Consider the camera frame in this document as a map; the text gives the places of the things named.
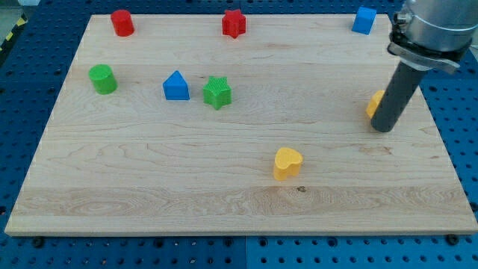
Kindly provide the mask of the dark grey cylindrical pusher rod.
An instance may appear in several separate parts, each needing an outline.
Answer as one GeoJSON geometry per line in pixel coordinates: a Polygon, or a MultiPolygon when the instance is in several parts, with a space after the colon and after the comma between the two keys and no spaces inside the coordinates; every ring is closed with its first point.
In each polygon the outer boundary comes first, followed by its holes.
{"type": "Polygon", "coordinates": [[[408,105],[426,71],[403,62],[397,65],[385,93],[372,116],[371,126],[378,132],[390,132],[408,105]]]}

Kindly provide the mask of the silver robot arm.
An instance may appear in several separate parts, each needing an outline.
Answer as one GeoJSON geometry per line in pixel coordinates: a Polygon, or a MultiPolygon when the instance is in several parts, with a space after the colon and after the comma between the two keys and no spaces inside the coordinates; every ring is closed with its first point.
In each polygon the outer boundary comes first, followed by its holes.
{"type": "Polygon", "coordinates": [[[431,69],[453,74],[477,30],[477,0],[406,0],[394,14],[388,52],[400,62],[370,123],[389,132],[431,69]]]}

